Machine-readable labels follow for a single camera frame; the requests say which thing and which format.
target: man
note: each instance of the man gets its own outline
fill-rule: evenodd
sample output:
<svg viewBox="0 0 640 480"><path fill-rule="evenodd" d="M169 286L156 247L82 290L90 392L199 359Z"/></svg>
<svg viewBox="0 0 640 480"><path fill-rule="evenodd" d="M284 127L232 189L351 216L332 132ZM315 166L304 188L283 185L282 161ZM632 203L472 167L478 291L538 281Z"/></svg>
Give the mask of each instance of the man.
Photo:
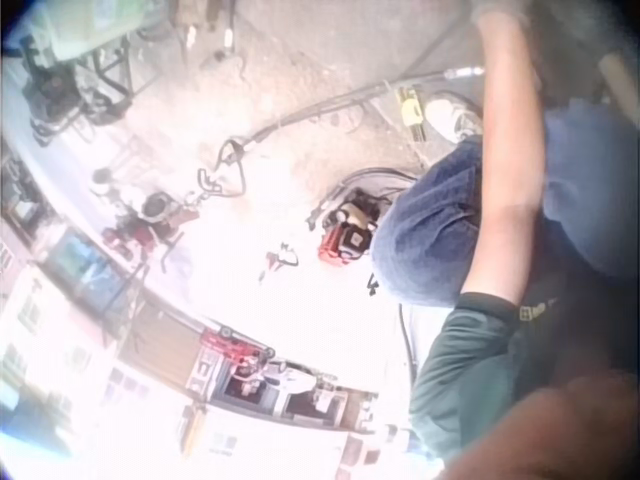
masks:
<svg viewBox="0 0 640 480"><path fill-rule="evenodd" d="M427 106L460 145L398 199L372 247L381 285L403 301L455 305L411 402L414 430L445 463L534 390L637 366L637 299L624 288L637 279L637 131L585 102L543 122L529 3L472 2L484 125L453 97ZM612 48L598 43L601 66ZM541 313L540 326L519 321Z"/></svg>

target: concrete ground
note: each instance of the concrete ground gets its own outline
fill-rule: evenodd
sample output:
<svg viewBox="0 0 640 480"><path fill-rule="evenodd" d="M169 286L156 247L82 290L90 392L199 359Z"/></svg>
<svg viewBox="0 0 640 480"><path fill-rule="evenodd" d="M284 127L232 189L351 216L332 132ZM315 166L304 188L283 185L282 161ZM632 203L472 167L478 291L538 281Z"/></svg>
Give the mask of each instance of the concrete ground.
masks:
<svg viewBox="0 0 640 480"><path fill-rule="evenodd" d="M150 65L164 76L136 99L118 128L144 145L157 182L182 182L186 189L198 167L214 165L227 137L247 136L302 106L397 78L451 24L457 5L240 1L238 58L199 68L221 46L220 28L198 33L186 64L173 39L135 53L137 78L148 76ZM465 23L415 72L481 63L475 35ZM476 99L482 91L477 81L425 88L443 87ZM341 269L318 262L320 239L306 233L304 218L355 170L387 166L420 175L452 145L428 127L427 142L412 144L392 92L362 113L305 121L260 144L245 157L247 194L209 200L201 220L185 228L181 251L190 257L188 301L200 312L279 355L337 375L344 385L380 392L380 418L401 423L410 381L397 303L384 292L368 296L368 259ZM135 181L140 173L131 175ZM296 248L301 266L258 286L264 254L283 240ZM416 340L424 350L442 315L422 316L427 323L433 317L434 325Z"/></svg>

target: shoe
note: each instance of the shoe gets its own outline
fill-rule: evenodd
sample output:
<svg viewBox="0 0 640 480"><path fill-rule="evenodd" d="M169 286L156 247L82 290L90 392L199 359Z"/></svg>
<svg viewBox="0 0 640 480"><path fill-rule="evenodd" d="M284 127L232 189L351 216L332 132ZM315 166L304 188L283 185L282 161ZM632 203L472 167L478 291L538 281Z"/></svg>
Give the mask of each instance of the shoe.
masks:
<svg viewBox="0 0 640 480"><path fill-rule="evenodd" d="M432 95L425 105L424 116L434 130L451 143L458 144L483 134L482 119L473 105L452 93Z"/></svg>

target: jeans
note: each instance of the jeans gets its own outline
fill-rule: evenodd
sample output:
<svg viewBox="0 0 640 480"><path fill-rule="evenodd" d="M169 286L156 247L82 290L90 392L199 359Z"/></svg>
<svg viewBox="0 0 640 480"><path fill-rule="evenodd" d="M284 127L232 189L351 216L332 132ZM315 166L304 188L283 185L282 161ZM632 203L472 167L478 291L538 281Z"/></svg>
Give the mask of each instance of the jeans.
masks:
<svg viewBox="0 0 640 480"><path fill-rule="evenodd" d="M545 133L543 208L524 302L549 298L569 274L637 278L636 127L605 105L573 100L545 113ZM478 238L481 164L481 138L466 140L383 218L374 273L403 303L455 305Z"/></svg>

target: t-shirt sleeve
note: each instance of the t-shirt sleeve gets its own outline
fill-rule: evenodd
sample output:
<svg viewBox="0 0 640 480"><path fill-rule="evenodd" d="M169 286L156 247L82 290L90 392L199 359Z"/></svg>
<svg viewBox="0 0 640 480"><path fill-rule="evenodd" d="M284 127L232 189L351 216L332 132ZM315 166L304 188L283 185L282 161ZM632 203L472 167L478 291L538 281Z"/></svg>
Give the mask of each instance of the t-shirt sleeve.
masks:
<svg viewBox="0 0 640 480"><path fill-rule="evenodd" d="M461 449L460 391L465 373L504 354L517 326L517 307L486 294L465 293L444 322L413 387L414 430L445 461Z"/></svg>

